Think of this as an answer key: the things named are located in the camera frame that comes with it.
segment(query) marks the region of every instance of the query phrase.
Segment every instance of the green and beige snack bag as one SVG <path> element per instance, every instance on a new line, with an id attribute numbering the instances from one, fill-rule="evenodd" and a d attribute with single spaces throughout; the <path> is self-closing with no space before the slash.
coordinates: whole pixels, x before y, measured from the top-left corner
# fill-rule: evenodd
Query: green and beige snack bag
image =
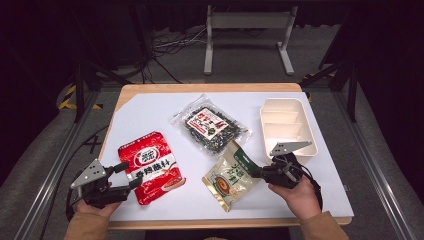
<path id="1" fill-rule="evenodd" d="M 235 141 L 231 141 L 215 166 L 203 176 L 202 181 L 221 207 L 229 212 L 231 204 L 248 193 L 261 180 L 249 175 L 249 172 L 257 168 L 258 166 L 250 160 L 243 149 Z"/>

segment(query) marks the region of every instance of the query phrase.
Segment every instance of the hand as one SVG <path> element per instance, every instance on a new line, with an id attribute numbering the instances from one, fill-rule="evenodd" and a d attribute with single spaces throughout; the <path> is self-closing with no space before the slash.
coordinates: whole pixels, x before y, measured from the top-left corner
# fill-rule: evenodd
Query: hand
<path id="1" fill-rule="evenodd" d="M 80 200 L 77 205 L 77 212 L 89 213 L 109 218 L 112 213 L 115 212 L 115 210 L 121 205 L 121 203 L 122 202 L 107 204 L 104 208 L 100 209 L 88 205 L 84 200 Z"/>
<path id="2" fill-rule="evenodd" d="M 321 213 L 314 187 L 305 176 L 293 189 L 272 184 L 268 184 L 268 188 L 282 197 L 293 214 L 302 221 Z"/>

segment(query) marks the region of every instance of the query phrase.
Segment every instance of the brown sleeve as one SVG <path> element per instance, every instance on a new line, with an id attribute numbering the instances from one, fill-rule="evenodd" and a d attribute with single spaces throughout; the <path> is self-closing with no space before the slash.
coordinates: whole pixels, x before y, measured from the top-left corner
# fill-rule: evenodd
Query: brown sleeve
<path id="1" fill-rule="evenodd" d="M 66 231 L 65 240 L 104 240 L 109 218 L 76 212 Z"/>
<path id="2" fill-rule="evenodd" d="M 348 240 L 349 237 L 333 219 L 330 212 L 300 222 L 305 240 Z"/>

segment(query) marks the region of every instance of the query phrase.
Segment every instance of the person's arm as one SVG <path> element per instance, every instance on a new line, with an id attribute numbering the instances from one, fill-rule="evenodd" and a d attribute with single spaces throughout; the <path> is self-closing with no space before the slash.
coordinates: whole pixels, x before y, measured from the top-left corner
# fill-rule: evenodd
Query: person's arm
<path id="1" fill-rule="evenodd" d="M 87 205 L 84 200 L 78 202 L 75 215 L 71 219 L 65 240 L 104 240 L 107 238 L 109 217 L 121 205 L 112 203 L 99 209 Z"/>
<path id="2" fill-rule="evenodd" d="M 347 240 L 349 237 L 333 219 L 330 212 L 322 213 L 314 187 L 305 176 L 293 189 L 268 185 L 281 196 L 293 214 L 299 218 L 300 227 L 306 240 Z"/>

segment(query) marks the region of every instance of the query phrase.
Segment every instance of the red snack bag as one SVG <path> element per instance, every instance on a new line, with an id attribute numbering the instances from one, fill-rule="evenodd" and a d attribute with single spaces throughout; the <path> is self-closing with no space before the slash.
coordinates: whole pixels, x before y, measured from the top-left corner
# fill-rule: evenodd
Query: red snack bag
<path id="1" fill-rule="evenodd" d="M 185 183 L 168 143 L 159 132 L 149 133 L 118 149 L 122 162 L 129 162 L 125 171 L 129 181 L 143 177 L 134 192 L 140 205 L 147 205 L 168 191 Z"/>

